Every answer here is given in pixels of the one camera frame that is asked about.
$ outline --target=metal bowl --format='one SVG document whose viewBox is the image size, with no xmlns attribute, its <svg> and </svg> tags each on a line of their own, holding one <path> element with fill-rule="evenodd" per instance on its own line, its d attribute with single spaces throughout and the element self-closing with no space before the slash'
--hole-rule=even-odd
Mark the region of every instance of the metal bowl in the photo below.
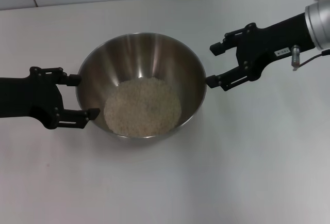
<svg viewBox="0 0 330 224">
<path fill-rule="evenodd" d="M 108 96 L 121 82 L 155 77 L 168 83 L 176 91 L 182 109 L 174 129 L 191 119 L 206 93 L 205 71 L 198 57 L 180 41 L 154 33 L 128 34 L 103 43 L 86 58 L 79 75 L 82 81 L 77 98 L 81 108 L 100 108 L 94 122 L 113 134 L 103 110 Z"/>
</svg>

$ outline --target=label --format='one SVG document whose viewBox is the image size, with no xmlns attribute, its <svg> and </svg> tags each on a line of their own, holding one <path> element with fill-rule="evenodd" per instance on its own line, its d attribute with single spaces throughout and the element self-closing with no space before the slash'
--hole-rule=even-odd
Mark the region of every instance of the label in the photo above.
<svg viewBox="0 0 330 224">
<path fill-rule="evenodd" d="M 275 51 L 274 53 L 275 53 L 276 56 L 281 56 L 281 55 L 285 55 L 285 54 L 291 53 L 291 51 L 289 50 L 288 47 L 286 47 L 285 49 L 281 49 L 281 50 Z"/>
</svg>

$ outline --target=grain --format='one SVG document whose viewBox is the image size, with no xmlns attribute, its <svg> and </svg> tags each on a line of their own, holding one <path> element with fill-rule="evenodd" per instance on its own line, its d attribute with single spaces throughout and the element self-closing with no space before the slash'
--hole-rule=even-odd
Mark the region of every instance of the grain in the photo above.
<svg viewBox="0 0 330 224">
<path fill-rule="evenodd" d="M 105 103 L 104 117 L 116 134 L 146 137 L 165 134 L 181 116 L 174 90 L 156 78 L 138 78 L 119 84 Z"/>
</svg>

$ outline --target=white tabletop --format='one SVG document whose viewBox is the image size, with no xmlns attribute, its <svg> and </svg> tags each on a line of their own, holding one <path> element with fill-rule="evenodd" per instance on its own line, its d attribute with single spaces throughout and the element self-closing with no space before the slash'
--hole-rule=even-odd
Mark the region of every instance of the white tabletop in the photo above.
<svg viewBox="0 0 330 224">
<path fill-rule="evenodd" d="M 267 27 L 312 0 L 128 0 L 0 12 L 0 75 L 29 67 L 77 73 L 113 37 L 176 38 L 207 75 L 237 65 L 209 46 L 250 22 Z M 302 54 L 302 61 L 318 53 Z M 0 222 L 24 224 L 330 223 L 330 59 L 292 72 L 290 58 L 228 92 L 208 89 L 196 117 L 172 137 L 121 146 L 91 123 L 45 129 L 0 119 Z M 79 109 L 74 88 L 60 87 Z"/>
</svg>

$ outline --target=wire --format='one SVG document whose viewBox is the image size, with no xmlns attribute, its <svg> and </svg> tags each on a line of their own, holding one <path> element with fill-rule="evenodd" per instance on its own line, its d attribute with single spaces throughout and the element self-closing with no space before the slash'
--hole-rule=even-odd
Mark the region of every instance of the wire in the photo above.
<svg viewBox="0 0 330 224">
<path fill-rule="evenodd" d="M 316 56 L 312 57 L 311 59 L 308 59 L 307 61 L 301 63 L 300 66 L 299 66 L 299 68 L 301 68 L 303 65 L 306 65 L 307 63 L 311 62 L 312 60 L 314 60 L 314 59 L 316 59 L 318 57 L 326 56 L 326 55 L 330 55 L 330 50 L 324 50 L 324 51 L 322 51 L 321 54 L 316 55 Z"/>
</svg>

